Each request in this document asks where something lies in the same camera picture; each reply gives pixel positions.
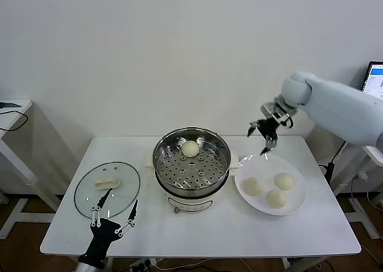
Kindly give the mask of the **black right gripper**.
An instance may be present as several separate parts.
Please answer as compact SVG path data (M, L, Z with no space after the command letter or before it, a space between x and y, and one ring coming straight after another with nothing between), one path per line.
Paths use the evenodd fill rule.
M260 119L250 123L247 137L250 137L255 130L258 130L265 139L265 147L260 152L260 155L267 154L276 147L278 140L276 130L278 127L279 123L274 118Z

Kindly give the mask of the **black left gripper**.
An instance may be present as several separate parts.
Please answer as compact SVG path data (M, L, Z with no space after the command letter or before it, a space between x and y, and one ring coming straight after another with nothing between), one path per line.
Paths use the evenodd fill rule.
M97 205L91 209L90 229L93 238L86 252L78 258L79 263L88 264L95 268L104 268L104 259L107 256L110 244L121 239L125 233L135 227L138 199L135 200L127 222L122 227L119 223L100 217L101 209L112 190L113 188L109 188Z

